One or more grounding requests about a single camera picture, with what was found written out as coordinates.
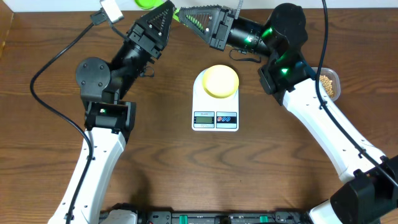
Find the green plastic measuring scoop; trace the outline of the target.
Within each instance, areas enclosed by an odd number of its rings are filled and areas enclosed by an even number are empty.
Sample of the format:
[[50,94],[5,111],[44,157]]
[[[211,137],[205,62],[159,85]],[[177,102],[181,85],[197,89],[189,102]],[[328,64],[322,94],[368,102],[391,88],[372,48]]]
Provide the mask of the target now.
[[[164,3],[164,0],[134,0],[136,5],[143,10],[151,10],[154,9]],[[186,15],[185,18],[190,21],[196,28],[199,29],[202,33],[206,33],[209,31],[209,28],[206,27],[206,24],[203,25],[203,22],[200,21],[200,15]]]

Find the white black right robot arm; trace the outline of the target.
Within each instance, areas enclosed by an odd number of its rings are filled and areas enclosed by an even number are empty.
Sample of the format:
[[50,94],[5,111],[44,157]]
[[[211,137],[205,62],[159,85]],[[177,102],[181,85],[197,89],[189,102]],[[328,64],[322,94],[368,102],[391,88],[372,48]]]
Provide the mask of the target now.
[[379,223],[397,208],[397,158],[388,158],[362,136],[322,88],[320,70],[301,52],[308,35],[300,6],[279,4],[265,24],[219,5],[183,7],[177,15],[214,49],[231,46],[267,57],[258,70],[264,91],[309,130],[343,183],[308,212],[311,223]]

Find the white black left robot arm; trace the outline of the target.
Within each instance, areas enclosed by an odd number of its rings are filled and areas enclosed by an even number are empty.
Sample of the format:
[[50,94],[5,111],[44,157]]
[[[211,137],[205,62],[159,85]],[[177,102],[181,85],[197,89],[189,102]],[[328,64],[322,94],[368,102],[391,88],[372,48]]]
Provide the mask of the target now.
[[120,32],[123,44],[112,61],[84,59],[76,82],[85,108],[80,156],[50,223],[98,223],[113,169],[134,127],[136,104],[123,101],[148,63],[161,56],[169,39],[175,6],[164,1]]

